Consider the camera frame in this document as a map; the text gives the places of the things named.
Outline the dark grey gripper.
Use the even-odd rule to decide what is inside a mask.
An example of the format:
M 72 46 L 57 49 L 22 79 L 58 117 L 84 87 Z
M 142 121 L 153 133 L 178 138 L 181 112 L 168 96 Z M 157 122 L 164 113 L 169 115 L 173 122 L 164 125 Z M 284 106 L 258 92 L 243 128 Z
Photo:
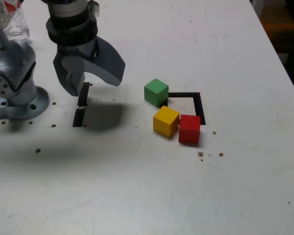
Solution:
M 77 46 L 58 44 L 53 64 L 60 84 L 72 96 L 80 95 L 84 72 L 117 87 L 125 70 L 125 62 L 119 53 L 102 38 Z

